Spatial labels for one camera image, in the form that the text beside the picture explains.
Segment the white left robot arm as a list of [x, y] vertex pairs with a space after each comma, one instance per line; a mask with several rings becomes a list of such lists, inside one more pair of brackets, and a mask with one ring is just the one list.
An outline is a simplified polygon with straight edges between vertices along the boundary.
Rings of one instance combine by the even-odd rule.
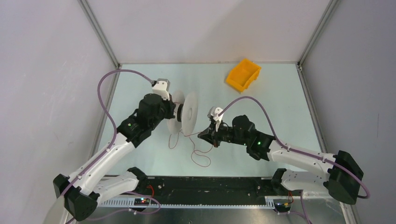
[[151, 136], [164, 120], [175, 118], [176, 104], [170, 94], [150, 93], [140, 100], [138, 108], [115, 128], [111, 140], [84, 165], [69, 175], [58, 174], [53, 180], [61, 210], [72, 216], [72, 221], [83, 221], [104, 200], [133, 191], [143, 194], [148, 182], [131, 171], [115, 180], [101, 179], [125, 155], [135, 150]]

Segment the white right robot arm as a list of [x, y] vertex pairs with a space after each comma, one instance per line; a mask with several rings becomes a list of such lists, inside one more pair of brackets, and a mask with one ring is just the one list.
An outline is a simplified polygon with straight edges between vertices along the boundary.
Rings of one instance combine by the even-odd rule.
[[198, 138], [214, 147], [221, 142], [243, 145], [255, 160], [275, 161], [303, 169], [303, 173], [278, 169], [273, 175], [272, 190], [277, 195], [288, 191], [327, 191], [335, 200], [355, 205], [359, 195], [363, 171], [348, 152], [320, 153], [281, 144], [277, 139], [256, 130], [246, 115], [232, 120], [231, 126], [210, 117], [210, 125]]

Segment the white perforated cable spool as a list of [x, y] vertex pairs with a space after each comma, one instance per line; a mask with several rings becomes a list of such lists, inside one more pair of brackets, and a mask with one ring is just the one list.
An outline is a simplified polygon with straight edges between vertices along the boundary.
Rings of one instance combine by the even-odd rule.
[[172, 102], [176, 104], [173, 111], [175, 116], [167, 120], [167, 127], [171, 134], [182, 131], [185, 136], [193, 133], [197, 121], [198, 98], [195, 92], [190, 92], [186, 97], [180, 90], [172, 95]]

